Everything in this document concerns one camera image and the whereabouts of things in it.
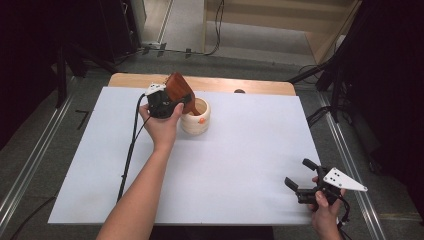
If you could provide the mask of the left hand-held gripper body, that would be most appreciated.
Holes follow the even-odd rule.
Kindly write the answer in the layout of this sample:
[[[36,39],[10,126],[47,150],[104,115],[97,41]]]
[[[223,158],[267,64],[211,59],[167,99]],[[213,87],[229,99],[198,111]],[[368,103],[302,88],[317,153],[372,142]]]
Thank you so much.
[[[183,98],[172,100],[166,92],[165,84],[151,84],[147,88],[145,95],[148,99],[150,116],[158,119],[169,118],[173,114],[175,107],[179,103],[184,102]]]

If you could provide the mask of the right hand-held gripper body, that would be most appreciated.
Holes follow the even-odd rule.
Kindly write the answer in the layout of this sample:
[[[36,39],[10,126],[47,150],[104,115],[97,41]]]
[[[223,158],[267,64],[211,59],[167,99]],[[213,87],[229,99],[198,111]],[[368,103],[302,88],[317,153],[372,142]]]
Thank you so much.
[[[318,166],[314,170],[318,176],[317,186],[312,189],[296,188],[296,196],[300,204],[317,204],[315,200],[315,193],[317,191],[321,191],[328,203],[333,205],[340,198],[342,189],[363,192],[368,190],[366,186],[335,167],[328,169]]]

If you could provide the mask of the cream ringed duck cup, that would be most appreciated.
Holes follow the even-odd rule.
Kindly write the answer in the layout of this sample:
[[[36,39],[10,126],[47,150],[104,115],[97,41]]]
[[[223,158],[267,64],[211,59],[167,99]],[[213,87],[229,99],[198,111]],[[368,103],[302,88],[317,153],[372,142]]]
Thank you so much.
[[[207,101],[202,98],[196,98],[195,109],[199,112],[199,115],[189,112],[188,114],[184,114],[180,121],[182,129],[190,135],[204,133],[210,123],[211,107]]]

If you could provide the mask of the person's left hand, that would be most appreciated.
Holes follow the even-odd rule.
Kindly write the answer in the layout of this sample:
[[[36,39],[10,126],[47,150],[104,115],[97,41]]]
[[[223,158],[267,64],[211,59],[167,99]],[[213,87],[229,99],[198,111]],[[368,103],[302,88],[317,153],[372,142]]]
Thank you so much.
[[[144,121],[144,128],[150,135],[155,151],[171,151],[176,139],[177,122],[182,116],[184,104],[179,103],[170,117],[158,119],[150,116],[148,106],[139,108],[139,114]]]

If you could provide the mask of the person's right hand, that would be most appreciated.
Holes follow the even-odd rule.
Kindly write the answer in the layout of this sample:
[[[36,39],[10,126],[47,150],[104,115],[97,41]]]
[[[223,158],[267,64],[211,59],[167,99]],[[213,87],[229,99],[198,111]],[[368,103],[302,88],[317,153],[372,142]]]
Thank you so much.
[[[337,218],[342,201],[338,199],[332,205],[322,191],[315,193],[318,209],[312,213],[312,227],[320,240],[342,240],[337,227]]]

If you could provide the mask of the white table sheet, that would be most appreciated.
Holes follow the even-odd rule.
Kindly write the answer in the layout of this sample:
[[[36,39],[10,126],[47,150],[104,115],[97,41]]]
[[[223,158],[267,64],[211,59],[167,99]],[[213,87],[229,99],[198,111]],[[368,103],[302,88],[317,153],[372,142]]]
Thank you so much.
[[[52,224],[101,224],[146,162],[152,142],[132,136],[139,88],[102,89],[58,198]],[[303,225],[311,214],[285,186],[310,188],[304,158],[319,159],[296,96],[199,92],[206,132],[177,132],[156,215],[159,225]]]

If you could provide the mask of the black metal stand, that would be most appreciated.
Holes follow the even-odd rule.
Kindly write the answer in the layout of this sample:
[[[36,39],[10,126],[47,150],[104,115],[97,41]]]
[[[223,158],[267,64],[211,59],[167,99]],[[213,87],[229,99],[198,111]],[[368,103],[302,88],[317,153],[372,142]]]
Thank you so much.
[[[83,62],[83,58],[91,60],[100,68],[108,71],[110,74],[118,72],[117,68],[102,60],[98,56],[90,53],[75,43],[63,43],[57,50],[57,80],[58,80],[58,97],[56,107],[60,108],[64,105],[68,97],[66,66],[69,66],[75,76],[85,77],[88,71]]]

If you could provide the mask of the black curtain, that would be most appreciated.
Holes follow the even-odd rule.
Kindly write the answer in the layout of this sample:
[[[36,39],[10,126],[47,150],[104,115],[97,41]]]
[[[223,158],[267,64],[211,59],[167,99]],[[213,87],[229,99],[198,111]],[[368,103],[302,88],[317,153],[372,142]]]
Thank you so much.
[[[369,156],[424,220],[424,0],[362,0],[341,50],[348,99],[377,141]]]

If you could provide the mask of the metal floor rail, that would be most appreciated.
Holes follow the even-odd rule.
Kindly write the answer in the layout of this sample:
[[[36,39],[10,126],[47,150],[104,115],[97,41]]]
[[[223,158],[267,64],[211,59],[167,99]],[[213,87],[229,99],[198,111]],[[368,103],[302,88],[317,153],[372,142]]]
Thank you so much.
[[[73,99],[70,95],[55,108],[47,98],[0,151],[0,236],[6,231]]]
[[[354,162],[354,158],[352,157],[349,147],[345,141],[340,124],[333,119],[330,113],[326,114],[326,121],[335,140],[346,174],[352,177],[354,180],[362,183],[363,179],[359,174],[359,171]],[[387,240],[369,194],[364,191],[355,191],[354,195],[358,202],[361,215],[370,233],[371,239]]]

